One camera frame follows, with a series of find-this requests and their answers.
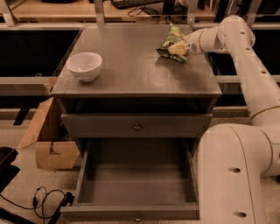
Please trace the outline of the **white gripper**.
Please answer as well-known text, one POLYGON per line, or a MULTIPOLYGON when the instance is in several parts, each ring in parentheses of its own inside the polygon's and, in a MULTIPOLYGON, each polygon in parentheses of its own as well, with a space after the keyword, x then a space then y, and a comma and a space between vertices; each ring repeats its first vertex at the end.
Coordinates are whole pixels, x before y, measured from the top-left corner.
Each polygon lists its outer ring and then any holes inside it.
POLYGON ((170 54, 185 55, 189 50, 189 52, 193 54, 202 54, 204 52, 200 46, 200 37, 202 33, 203 30, 200 29, 187 34, 184 36, 184 40, 169 46, 168 52, 170 54))

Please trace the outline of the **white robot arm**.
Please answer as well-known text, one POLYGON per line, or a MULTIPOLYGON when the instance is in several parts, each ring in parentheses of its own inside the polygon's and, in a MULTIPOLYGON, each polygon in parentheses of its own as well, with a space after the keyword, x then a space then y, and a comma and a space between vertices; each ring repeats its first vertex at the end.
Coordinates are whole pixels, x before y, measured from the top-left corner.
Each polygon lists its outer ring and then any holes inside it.
POLYGON ((280 173, 280 87, 253 50, 255 41, 243 18, 229 16, 168 47, 171 54, 229 54, 251 121, 215 125, 199 141, 200 224, 268 224, 261 178, 280 173))

